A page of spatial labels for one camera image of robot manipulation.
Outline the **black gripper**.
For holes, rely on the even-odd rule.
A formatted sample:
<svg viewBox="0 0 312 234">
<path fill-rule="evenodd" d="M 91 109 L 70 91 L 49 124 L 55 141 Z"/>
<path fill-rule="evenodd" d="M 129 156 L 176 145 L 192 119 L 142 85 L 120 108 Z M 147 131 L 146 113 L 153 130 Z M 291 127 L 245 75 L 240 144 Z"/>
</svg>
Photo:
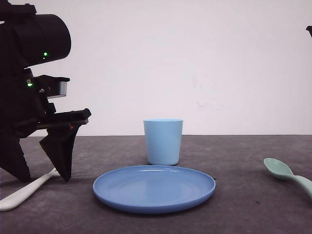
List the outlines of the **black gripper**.
<svg viewBox="0 0 312 234">
<path fill-rule="evenodd" d="M 0 76 L 0 129 L 15 136 L 0 137 L 0 167 L 22 182 L 30 180 L 30 171 L 20 139 L 39 129 L 47 136 L 39 143 L 60 176 L 67 182 L 72 176 L 75 138 L 81 125 L 88 123 L 89 109 L 57 113 L 53 103 L 38 93 L 30 69 Z"/>
</svg>

